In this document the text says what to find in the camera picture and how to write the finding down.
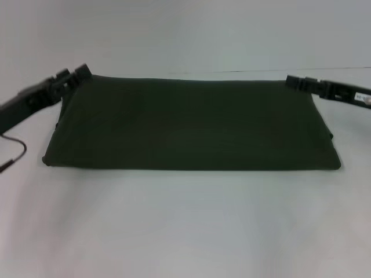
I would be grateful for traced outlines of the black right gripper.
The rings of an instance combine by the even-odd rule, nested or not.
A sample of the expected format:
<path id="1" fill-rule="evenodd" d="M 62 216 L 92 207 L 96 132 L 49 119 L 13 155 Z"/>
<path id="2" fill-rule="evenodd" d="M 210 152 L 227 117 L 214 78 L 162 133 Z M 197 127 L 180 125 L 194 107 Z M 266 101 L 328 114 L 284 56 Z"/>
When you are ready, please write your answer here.
<path id="1" fill-rule="evenodd" d="M 288 75 L 285 85 L 320 98 L 370 109 L 370 89 L 346 83 Z"/>

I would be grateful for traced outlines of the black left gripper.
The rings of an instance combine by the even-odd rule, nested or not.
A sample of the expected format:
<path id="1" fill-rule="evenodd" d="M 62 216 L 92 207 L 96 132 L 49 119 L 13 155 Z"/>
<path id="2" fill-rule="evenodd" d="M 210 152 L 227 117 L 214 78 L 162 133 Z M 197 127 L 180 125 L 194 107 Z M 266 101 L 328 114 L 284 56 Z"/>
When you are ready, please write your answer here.
<path id="1" fill-rule="evenodd" d="M 1 134 L 26 120 L 36 112 L 53 106 L 61 100 L 66 87 L 76 88 L 92 77 L 87 64 L 74 72 L 64 69 L 36 85 L 28 87 L 1 105 Z"/>

